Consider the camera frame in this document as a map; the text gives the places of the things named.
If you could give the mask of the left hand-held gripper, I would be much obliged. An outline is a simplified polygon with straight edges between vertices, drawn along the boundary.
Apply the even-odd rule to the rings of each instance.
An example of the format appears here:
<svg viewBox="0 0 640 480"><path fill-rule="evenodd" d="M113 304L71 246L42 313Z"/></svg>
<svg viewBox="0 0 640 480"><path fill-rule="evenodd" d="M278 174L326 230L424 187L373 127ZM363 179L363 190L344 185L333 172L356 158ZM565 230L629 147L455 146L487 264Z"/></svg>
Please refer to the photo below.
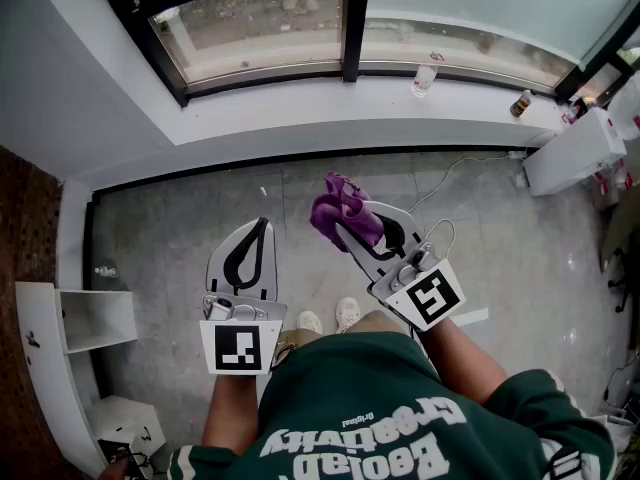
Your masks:
<svg viewBox="0 0 640 480"><path fill-rule="evenodd" d="M275 301L276 240L267 218L244 224L218 246L207 263L206 286L218 292L204 296L200 322L209 372L268 374L287 306Z"/></svg>

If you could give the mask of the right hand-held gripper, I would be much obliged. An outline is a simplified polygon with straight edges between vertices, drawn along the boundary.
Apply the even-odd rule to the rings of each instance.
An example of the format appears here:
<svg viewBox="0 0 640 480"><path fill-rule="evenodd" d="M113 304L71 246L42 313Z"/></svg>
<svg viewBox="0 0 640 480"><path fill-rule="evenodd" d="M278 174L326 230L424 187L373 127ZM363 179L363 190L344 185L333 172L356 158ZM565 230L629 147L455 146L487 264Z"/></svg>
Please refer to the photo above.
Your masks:
<svg viewBox="0 0 640 480"><path fill-rule="evenodd" d="M373 281L368 293L414 331L426 332L466 302L461 285L433 244L421 243L410 213L377 201L369 201L368 209L383 225L383 238L375 247L343 222L336 223L335 231ZM401 260L392 266L396 258Z"/></svg>

